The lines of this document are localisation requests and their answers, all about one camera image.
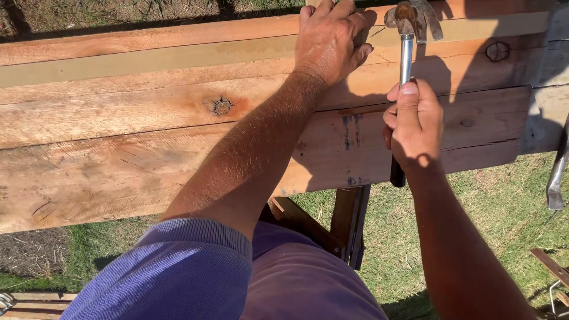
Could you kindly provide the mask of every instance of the person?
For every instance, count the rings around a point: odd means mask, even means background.
[[[386,319],[358,275],[307,237],[259,220],[322,92],[372,51],[353,0],[300,11],[295,67],[211,150],[134,248],[61,319]],[[440,164],[443,110],[424,80],[398,85],[383,136],[415,201],[427,290],[443,319],[533,311],[455,198]]]

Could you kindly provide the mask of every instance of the forearm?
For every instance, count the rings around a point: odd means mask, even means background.
[[[279,91],[217,143],[164,219],[213,219],[251,239],[262,207],[281,179],[324,89],[313,77],[293,72]]]
[[[443,319],[530,319],[531,308],[453,194],[440,167],[408,176],[423,269]]]

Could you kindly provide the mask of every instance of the hammer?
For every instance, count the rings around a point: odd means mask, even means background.
[[[433,40],[441,40],[443,30],[440,28],[435,10],[425,0],[407,0],[398,3],[397,7],[385,13],[384,22],[388,28],[397,28],[401,36],[401,74],[399,77],[399,87],[401,87],[411,78],[413,38],[417,37],[418,44],[427,43],[427,26],[429,26]],[[405,187],[405,173],[395,157],[391,159],[389,181],[395,187]]]

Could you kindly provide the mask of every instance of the left hand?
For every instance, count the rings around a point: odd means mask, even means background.
[[[295,71],[307,73],[331,86],[354,71],[372,51],[365,43],[354,48],[354,37],[370,22],[356,9],[354,0],[323,0],[318,9],[300,9],[300,30],[295,48]]]

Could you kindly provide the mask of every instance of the fingernail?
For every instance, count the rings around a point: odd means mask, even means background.
[[[403,92],[404,95],[416,95],[419,92],[419,89],[417,88],[416,84],[412,82],[406,82],[401,87],[401,92]]]

